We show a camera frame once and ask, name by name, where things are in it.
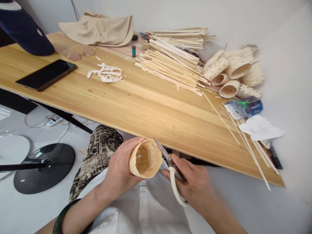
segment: white tissue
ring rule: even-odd
[[[250,117],[246,123],[239,125],[239,128],[249,134],[254,141],[272,139],[285,134],[283,130],[274,127],[266,118],[260,115]]]

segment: wooden table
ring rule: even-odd
[[[148,138],[155,135],[169,148],[262,178],[222,105],[227,100],[215,98],[213,93],[205,90],[241,145],[204,96],[177,90],[172,83],[105,49],[98,48],[96,55],[102,62],[122,69],[124,78],[121,81],[106,84],[97,75],[88,79],[88,71],[98,70],[97,64],[101,62],[95,56],[83,56],[82,60],[74,62],[77,70],[43,92],[17,85],[15,81],[18,79],[57,59],[70,61],[61,53],[76,42],[59,32],[48,35],[48,38],[57,51],[51,56],[33,56],[17,44],[0,48],[1,88],[132,135]],[[267,180],[284,187],[281,177],[266,167],[258,151],[254,147],[253,150]]]

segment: glasses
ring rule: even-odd
[[[63,52],[63,55],[71,60],[80,60],[82,55],[91,56],[95,54],[95,48],[89,45],[76,45]]]

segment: dark blue fabric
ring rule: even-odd
[[[14,11],[0,10],[0,27],[30,54],[45,56],[54,53],[51,42],[23,8]]]

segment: black phone screen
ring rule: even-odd
[[[59,80],[76,68],[77,66],[75,64],[59,59],[34,73],[25,76],[16,83],[32,89],[40,90],[43,86],[46,86],[49,83],[52,84],[53,80]]]

